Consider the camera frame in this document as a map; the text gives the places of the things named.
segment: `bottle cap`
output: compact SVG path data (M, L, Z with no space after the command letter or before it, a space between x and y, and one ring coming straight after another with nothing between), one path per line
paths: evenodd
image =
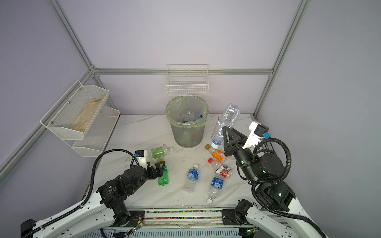
M216 144L214 144L214 143L212 142L212 147L213 147L214 149L218 149L219 145L216 145Z

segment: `trash can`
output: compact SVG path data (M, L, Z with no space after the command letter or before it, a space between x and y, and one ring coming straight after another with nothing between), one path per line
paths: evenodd
M194 121L184 123L187 112L194 113ZM209 122L208 114L208 104L197 96L175 97L165 107L165 115L171 124L174 140L185 148L200 144L205 125Z

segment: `brown towel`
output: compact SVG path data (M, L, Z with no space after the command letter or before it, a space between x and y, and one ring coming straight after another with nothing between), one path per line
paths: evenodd
M96 97L85 103L85 105L82 107L81 113L74 119L69 129L85 132L87 126L90 124L91 119L101 105L104 97L105 96Z

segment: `blue connector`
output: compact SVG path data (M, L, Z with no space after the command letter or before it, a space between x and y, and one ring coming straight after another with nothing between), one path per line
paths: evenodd
M271 136L271 135L270 135L270 134L267 134L267 132L265 132L265 133L263 134L263 137L266 138L266 139L270 138L270 136Z

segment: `white marble tabletop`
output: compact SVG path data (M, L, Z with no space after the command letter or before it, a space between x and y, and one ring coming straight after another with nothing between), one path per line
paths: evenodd
M165 157L169 184L159 186L157 180L148 180L135 194L125 200L128 208L232 208L240 199L253 201L251 186L237 174L235 159L227 157L224 164L232 168L232 175L224 181L220 196L212 205L206 202L207 191L214 177L214 171L207 160L211 155L204 149L211 142L211 134L218 115L211 114L205 126L202 142L193 148L180 147L174 140L171 126L165 115L121 115L106 150L125 149L149 150L163 144L173 146L174 152ZM250 114L241 114L235 129L249 135ZM103 156L95 173L94 189L130 167L131 157L123 152L111 152ZM194 193L182 190L188 170L199 164L200 177Z

